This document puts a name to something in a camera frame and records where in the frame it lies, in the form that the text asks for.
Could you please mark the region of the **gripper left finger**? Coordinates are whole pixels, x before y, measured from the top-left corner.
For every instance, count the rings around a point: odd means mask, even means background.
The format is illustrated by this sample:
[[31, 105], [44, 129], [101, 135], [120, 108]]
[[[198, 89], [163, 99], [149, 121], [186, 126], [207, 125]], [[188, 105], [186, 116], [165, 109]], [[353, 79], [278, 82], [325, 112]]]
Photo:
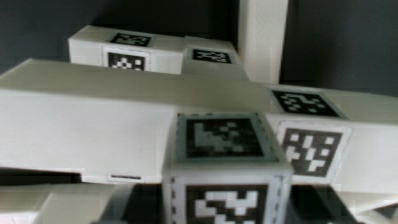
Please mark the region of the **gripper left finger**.
[[163, 224], [158, 184], [117, 185], [99, 220], [90, 224]]

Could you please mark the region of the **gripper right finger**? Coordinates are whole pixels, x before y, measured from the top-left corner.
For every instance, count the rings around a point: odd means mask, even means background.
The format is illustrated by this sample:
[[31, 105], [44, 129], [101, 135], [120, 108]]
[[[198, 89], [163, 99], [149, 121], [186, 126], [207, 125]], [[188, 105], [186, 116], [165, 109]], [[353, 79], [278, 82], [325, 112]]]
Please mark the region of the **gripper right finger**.
[[328, 185], [291, 187], [289, 224], [358, 224]]

